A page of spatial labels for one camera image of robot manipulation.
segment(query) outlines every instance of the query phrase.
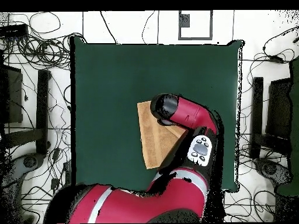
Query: dark green board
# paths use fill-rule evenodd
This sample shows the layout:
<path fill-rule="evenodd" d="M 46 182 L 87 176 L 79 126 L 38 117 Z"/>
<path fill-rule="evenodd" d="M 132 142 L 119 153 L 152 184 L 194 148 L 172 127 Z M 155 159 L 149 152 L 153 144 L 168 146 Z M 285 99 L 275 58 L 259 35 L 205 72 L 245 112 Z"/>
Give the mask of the dark green board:
<path fill-rule="evenodd" d="M 220 45 L 84 44 L 75 38 L 76 182 L 146 190 L 137 103 L 182 94 L 220 113 L 225 127 L 222 188 L 236 191 L 238 50 Z"/>

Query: white floor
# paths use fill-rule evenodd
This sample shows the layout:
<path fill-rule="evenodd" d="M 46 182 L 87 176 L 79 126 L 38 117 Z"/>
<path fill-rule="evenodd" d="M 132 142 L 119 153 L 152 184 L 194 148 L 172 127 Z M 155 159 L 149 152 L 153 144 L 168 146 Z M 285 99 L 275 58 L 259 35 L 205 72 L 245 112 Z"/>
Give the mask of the white floor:
<path fill-rule="evenodd" d="M 60 19 L 61 28 L 47 34 L 41 34 L 42 38 L 50 39 L 54 37 L 64 36 L 70 33 L 81 33 L 86 38 L 89 43 L 114 43 L 113 38 L 107 31 L 105 23 L 100 15 L 100 12 L 54 12 Z M 202 15 L 198 12 L 188 12 L 190 16 Z M 34 13 L 23 13 L 29 18 Z M 255 54 L 262 52 L 262 47 L 264 43 L 271 37 L 282 33 L 283 31 L 298 25 L 299 18 L 292 16 L 294 13 L 292 10 L 289 12 L 284 11 L 270 11 L 270 10 L 215 10 L 213 13 L 213 39 L 211 41 L 179 41 L 178 40 L 178 11 L 145 11 L 145 12 L 103 12 L 109 29 L 116 41 L 120 44 L 124 43 L 135 43 L 135 44 L 220 44 L 224 45 L 229 43 L 231 40 L 244 40 L 245 46 L 243 48 L 243 62 L 242 62 L 242 91 L 247 90 L 252 82 L 252 77 L 249 76 L 247 80 L 247 75 L 250 71 L 252 60 Z M 10 17 L 11 22 L 25 22 L 28 24 L 28 19 L 25 15 L 12 15 Z M 49 13 L 41 14 L 35 16 L 31 21 L 31 26 L 38 32 L 48 32 L 59 27 L 58 19 Z M 285 36 L 280 36 L 273 39 L 266 46 L 266 52 L 270 55 L 275 55 L 282 52 L 285 49 L 291 48 L 295 52 L 295 57 L 299 54 L 298 44 L 293 44 L 292 41 L 298 36 L 298 30 L 288 33 Z M 292 59 L 293 54 L 289 51 L 284 52 L 286 60 Z M 30 65 L 23 64 L 13 64 L 25 62 L 21 55 L 11 55 L 10 56 L 10 66 L 15 66 L 20 68 L 23 73 L 23 83 L 27 87 L 23 87 L 28 96 L 28 101 L 23 101 L 23 106 L 28 112 L 33 125 L 36 124 L 35 112 L 36 112 L 36 93 L 29 89 L 31 87 L 34 89 L 37 87 L 37 71 L 35 71 Z M 258 65 L 260 62 L 255 62 L 251 68 Z M 50 81 L 50 93 L 53 96 L 49 97 L 49 107 L 54 107 L 52 111 L 49 112 L 49 129 L 48 138 L 52 143 L 50 151 L 54 148 L 54 145 L 63 137 L 66 139 L 66 144 L 70 144 L 70 131 L 64 131 L 64 128 L 70 129 L 70 113 L 67 109 L 67 105 L 62 97 L 61 92 L 70 84 L 69 72 L 62 69 L 50 69 L 53 78 L 55 80 Z M 271 81 L 276 79 L 288 78 L 290 76 L 290 71 L 288 64 L 274 64 L 272 62 L 263 62 L 260 66 L 252 71 L 253 76 L 264 77 L 264 95 L 263 98 L 268 99 L 268 87 Z M 66 98 L 70 101 L 70 91 L 66 91 Z M 242 106 L 244 109 L 251 105 L 251 90 L 242 95 Z M 263 130 L 265 130 L 266 125 L 266 109 L 267 102 L 264 102 L 264 121 Z M 251 108 L 248 107 L 242 111 L 242 116 L 250 114 Z M 250 133 L 250 117 L 241 119 L 241 132 Z M 23 122 L 21 124 L 11 124 L 10 129 L 6 129 L 6 132 L 14 132 L 24 130 L 24 128 L 31 128 L 32 125 L 29 118 L 25 112 L 23 112 Z M 245 140 L 241 139 L 240 147 L 245 144 Z M 59 148 L 66 148 L 66 153 L 57 165 L 55 165 L 55 172 L 59 177 L 60 171 L 62 169 L 62 164 L 70 160 L 71 152 L 67 149 L 67 145 L 63 142 L 60 143 Z M 34 152 L 35 144 L 29 143 L 20 148 L 18 148 L 13 154 L 12 158 L 16 158 L 20 155 L 24 155 L 29 152 Z M 24 182 L 22 192 L 28 193 L 33 186 L 43 186 L 43 189 L 50 194 L 53 192 L 50 190 L 51 178 L 55 177 L 52 172 L 51 176 L 48 172 L 47 162 L 38 170 L 29 173 L 26 176 L 27 181 Z M 254 169 L 250 169 L 252 166 L 251 162 L 240 165 L 239 167 L 239 182 L 242 184 L 240 191 L 229 194 L 226 193 L 225 196 L 225 207 L 226 212 L 230 215 L 242 215 L 242 221 L 246 220 L 248 222 L 260 222 L 260 219 L 256 216 L 253 210 L 253 202 L 249 199 L 251 193 L 252 197 L 254 193 L 260 190 L 273 191 L 273 187 L 269 180 L 264 179 L 255 172 Z M 39 223 L 42 223 L 44 213 L 47 207 L 48 201 L 38 201 L 35 199 L 40 199 L 43 197 L 44 200 L 49 200 L 50 197 L 42 191 L 34 188 L 31 190 L 31 194 L 25 197 L 23 200 L 25 208 L 36 211 L 40 214 L 41 218 Z M 256 201 L 260 204 L 274 205 L 275 200 L 273 196 L 268 193 L 260 193 L 256 197 Z M 258 212 L 260 217 L 264 221 L 272 221 L 273 217 L 270 213 L 263 210 L 263 212 Z M 237 218 L 232 218 L 227 216 L 225 221 L 239 222 L 241 220 Z"/>

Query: wire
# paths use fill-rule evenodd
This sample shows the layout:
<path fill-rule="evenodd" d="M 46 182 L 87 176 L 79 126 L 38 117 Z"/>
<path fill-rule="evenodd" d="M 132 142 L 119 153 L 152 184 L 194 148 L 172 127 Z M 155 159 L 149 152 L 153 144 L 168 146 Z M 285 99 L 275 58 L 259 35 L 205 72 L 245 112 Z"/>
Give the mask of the wire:
<path fill-rule="evenodd" d="M 105 23 L 105 26 L 106 26 L 106 28 L 107 28 L 108 32 L 110 33 L 111 37 L 113 38 L 113 40 L 114 40 L 115 44 L 117 44 L 115 37 L 112 35 L 112 33 L 111 33 L 110 29 L 108 28 L 108 25 L 107 25 L 107 23 L 106 23 L 106 20 L 105 20 L 105 18 L 104 18 L 104 16 L 103 16 L 103 13 L 102 13 L 102 11 L 100 11 L 100 15 L 101 15 L 101 17 L 103 18 L 103 21 L 104 21 L 104 23 Z"/>
<path fill-rule="evenodd" d="M 58 25 L 58 27 L 57 27 L 56 29 L 54 29 L 54 30 L 52 30 L 52 31 L 47 31 L 47 32 L 40 32 L 40 31 L 39 31 L 39 32 L 38 32 L 39 34 L 52 33 L 52 32 L 54 32 L 54 31 L 57 31 L 58 29 L 60 29 L 60 27 L 61 27 L 60 19 L 58 18 L 57 15 L 53 14 L 52 12 L 39 12 L 39 13 L 35 13 L 35 14 L 31 15 L 31 17 L 30 17 L 30 19 L 29 19 L 29 25 L 32 26 L 31 21 L 32 21 L 32 18 L 33 18 L 33 17 L 35 17 L 35 16 L 37 16 L 37 15 L 39 15 L 39 14 L 42 14 L 42 13 L 50 13 L 50 14 L 52 14 L 53 16 L 55 16 L 55 17 L 57 18 L 57 20 L 58 20 L 59 25 Z"/>
<path fill-rule="evenodd" d="M 267 191 L 267 190 L 262 190 L 262 191 L 258 191 L 254 196 L 253 196 L 253 204 L 254 204 L 254 208 L 255 208 L 255 213 L 256 213 L 256 215 L 258 216 L 258 218 L 262 221 L 262 222 L 264 222 L 264 220 L 260 217 L 260 215 L 258 214 L 258 209 L 257 209 L 257 207 L 256 207 L 256 201 L 255 201 L 255 198 L 256 198 L 256 196 L 258 195 L 258 194 L 260 194 L 260 193 L 269 193 L 269 194 L 271 194 L 272 196 L 274 196 L 275 197 L 275 195 L 272 193 L 272 192 L 270 192 L 270 191 Z"/>
<path fill-rule="evenodd" d="M 280 53 L 278 53 L 278 54 L 276 54 L 276 55 L 268 55 L 267 53 L 266 53 L 266 44 L 269 42 L 269 41 L 271 41 L 271 40 L 273 40 L 273 39 L 275 39 L 275 38 L 277 38 L 278 36 L 281 36 L 281 35 L 286 35 L 287 33 L 289 33 L 290 31 L 292 31 L 292 30 L 295 30 L 295 29 L 298 29 L 299 28 L 299 26 L 296 26 L 296 27 L 292 27 L 292 28 L 290 28 L 290 29 L 287 29 L 286 31 L 283 31 L 282 33 L 280 33 L 280 34 L 278 34 L 278 35 L 276 35 L 276 36 L 274 36 L 274 37 L 272 37 L 272 38 L 270 38 L 270 39 L 268 39 L 266 42 L 265 42 L 265 44 L 264 44 L 264 46 L 263 46 L 263 52 L 268 56 L 268 57 L 274 57 L 274 56 L 278 56 Z"/>
<path fill-rule="evenodd" d="M 152 16 L 155 12 L 156 12 L 156 11 L 154 10 L 153 13 L 148 17 L 148 19 L 151 18 L 151 16 Z M 144 32 L 144 30 L 145 30 L 145 27 L 147 26 L 148 19 L 147 19 L 147 21 L 145 22 L 145 25 L 144 25 L 144 27 L 143 27 L 143 31 L 142 31 L 142 35 L 141 35 L 144 44 L 145 44 L 145 41 L 144 41 L 144 39 L 143 39 L 143 32 Z"/>
<path fill-rule="evenodd" d="M 65 98 L 65 92 L 67 91 L 67 89 L 70 87 L 71 85 L 68 85 L 64 91 L 63 91 L 63 99 L 68 103 L 68 104 L 71 104 L 71 102 L 69 102 L 66 98 Z"/>

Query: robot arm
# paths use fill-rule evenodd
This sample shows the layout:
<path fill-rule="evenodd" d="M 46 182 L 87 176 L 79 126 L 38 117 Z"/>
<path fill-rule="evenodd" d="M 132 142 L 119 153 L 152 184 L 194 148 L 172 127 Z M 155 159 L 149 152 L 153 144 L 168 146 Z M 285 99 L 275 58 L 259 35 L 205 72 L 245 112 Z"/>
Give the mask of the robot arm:
<path fill-rule="evenodd" d="M 187 131 L 163 161 L 147 192 L 100 184 L 66 187 L 49 203 L 44 223 L 200 221 L 211 174 L 218 165 L 215 157 L 223 145 L 215 118 L 205 107 L 172 94 L 156 96 L 151 110 L 162 124 L 179 124 Z"/>

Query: black frame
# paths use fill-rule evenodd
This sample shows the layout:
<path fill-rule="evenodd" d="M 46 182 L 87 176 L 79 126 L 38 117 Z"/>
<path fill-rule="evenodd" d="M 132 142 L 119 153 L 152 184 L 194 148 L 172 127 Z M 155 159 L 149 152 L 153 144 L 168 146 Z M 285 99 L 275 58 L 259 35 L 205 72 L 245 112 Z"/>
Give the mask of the black frame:
<path fill-rule="evenodd" d="M 213 39 L 213 11 L 211 10 L 210 11 L 210 36 L 209 37 L 182 37 L 182 34 L 181 34 L 181 28 L 182 27 L 188 27 L 188 26 L 185 26 L 184 25 L 184 16 L 182 14 L 182 11 L 179 10 L 179 37 L 178 39 L 179 40 L 212 40 Z"/>

